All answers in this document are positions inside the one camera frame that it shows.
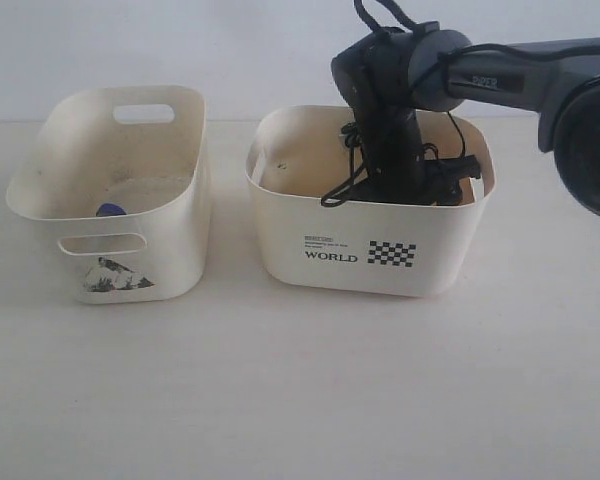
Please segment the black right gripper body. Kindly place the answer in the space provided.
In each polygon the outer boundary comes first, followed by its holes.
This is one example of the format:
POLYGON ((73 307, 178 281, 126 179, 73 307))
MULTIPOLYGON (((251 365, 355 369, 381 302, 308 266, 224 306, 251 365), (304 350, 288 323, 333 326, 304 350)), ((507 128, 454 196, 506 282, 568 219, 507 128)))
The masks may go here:
POLYGON ((326 206, 349 201, 416 206, 458 206, 461 181, 479 179, 477 157, 467 152, 458 123, 449 118, 460 142, 457 156, 443 158, 436 144, 422 139, 413 108, 387 107, 340 129, 348 151, 348 177, 324 194, 326 206))

